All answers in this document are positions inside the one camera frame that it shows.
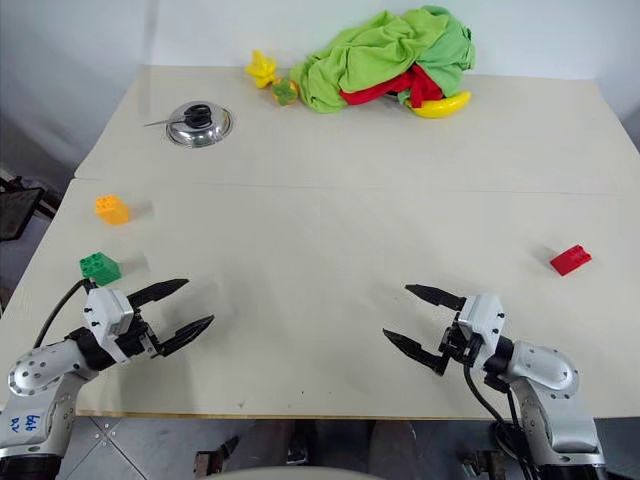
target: green cloth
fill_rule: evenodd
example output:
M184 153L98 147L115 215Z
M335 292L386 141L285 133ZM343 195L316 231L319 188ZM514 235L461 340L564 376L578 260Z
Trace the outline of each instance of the green cloth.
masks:
M340 90L357 92L405 72L445 32L449 17L419 8L396 16L384 11L342 31L325 50L290 72L300 98L320 113L347 105Z
M422 7L436 18L449 17L447 29L431 48L422 52L416 63L436 82L445 97L458 93L462 72L473 68L476 49L471 42L471 30L442 7ZM409 98L409 90L398 94L404 103Z

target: yellow lego brick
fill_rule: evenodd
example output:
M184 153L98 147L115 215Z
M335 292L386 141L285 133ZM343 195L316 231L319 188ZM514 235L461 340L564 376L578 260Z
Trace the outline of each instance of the yellow lego brick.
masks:
M96 198L96 214L109 225L129 221L129 207L115 195Z

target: stainless steel lid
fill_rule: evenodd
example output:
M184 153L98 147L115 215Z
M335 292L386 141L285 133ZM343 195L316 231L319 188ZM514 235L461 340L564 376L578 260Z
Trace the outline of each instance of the stainless steel lid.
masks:
M229 110L211 102L189 102L171 113L167 136L172 142L185 147L206 147L229 135L232 126Z

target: yellow toy banana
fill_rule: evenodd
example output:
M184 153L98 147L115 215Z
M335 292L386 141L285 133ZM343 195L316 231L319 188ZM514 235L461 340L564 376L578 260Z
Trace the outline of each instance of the yellow toy banana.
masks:
M265 57L260 50L254 50L246 72L251 75L258 88L264 88L276 79L276 61Z
M461 110L471 100L471 92L460 92L457 95L442 100L426 100L422 106L413 108L407 101L406 105L413 113L425 118L441 118Z

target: white table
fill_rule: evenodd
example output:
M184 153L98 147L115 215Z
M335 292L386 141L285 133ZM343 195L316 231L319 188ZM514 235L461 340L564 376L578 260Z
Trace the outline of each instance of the white table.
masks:
M281 108L241 68L149 67L127 92L83 179L213 185L619 194L640 189L638 152L591 81L467 76L472 102L442 120L381 99L317 114ZM178 105L229 108L232 133L212 147L171 143Z
M577 189L581 177L572 178ZM110 193L132 207L128 224L94 215L95 197ZM102 251L120 263L124 276L112 286L126 293L191 279L144 308L161 338L210 313L216 321L171 357L104 372L82 390L83 413L486 417L459 366L437 377L382 335L387 327L437 347L452 315L403 290L423 283L498 293L503 333L567 353L593 415L639 415L637 200L74 180L0 322L0 364L8 368L30 348L79 278L78 260ZM547 260L576 243L594 260L562 278ZM48 341L83 324L82 297L62 311ZM0 404L6 397L0 389Z

